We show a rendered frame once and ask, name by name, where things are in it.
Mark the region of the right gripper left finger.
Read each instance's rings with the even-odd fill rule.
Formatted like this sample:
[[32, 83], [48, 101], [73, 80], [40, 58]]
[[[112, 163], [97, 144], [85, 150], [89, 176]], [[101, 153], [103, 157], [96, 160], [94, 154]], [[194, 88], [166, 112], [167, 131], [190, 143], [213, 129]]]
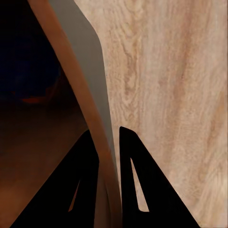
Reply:
[[[99, 158], [85, 131], [10, 228], [94, 228]], [[73, 209], [68, 211], [77, 190]]]

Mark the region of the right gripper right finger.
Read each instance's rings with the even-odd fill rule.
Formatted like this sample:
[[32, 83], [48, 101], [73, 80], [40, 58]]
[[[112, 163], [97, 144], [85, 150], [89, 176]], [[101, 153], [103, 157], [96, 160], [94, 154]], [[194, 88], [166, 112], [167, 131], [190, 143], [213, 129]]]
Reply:
[[[119, 129], [123, 228], [200, 228], [137, 133]], [[149, 209], [138, 209], [133, 160]]]

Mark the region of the trash can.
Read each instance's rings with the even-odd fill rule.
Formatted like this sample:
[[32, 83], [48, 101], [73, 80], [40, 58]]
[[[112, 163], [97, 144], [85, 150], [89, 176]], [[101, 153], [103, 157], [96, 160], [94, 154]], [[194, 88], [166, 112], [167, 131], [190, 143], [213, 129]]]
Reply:
[[74, 0], [0, 0], [0, 16], [41, 28], [69, 81], [38, 106], [0, 98], [0, 228], [11, 227], [88, 130], [99, 158], [94, 228], [123, 228], [103, 50], [95, 29]]

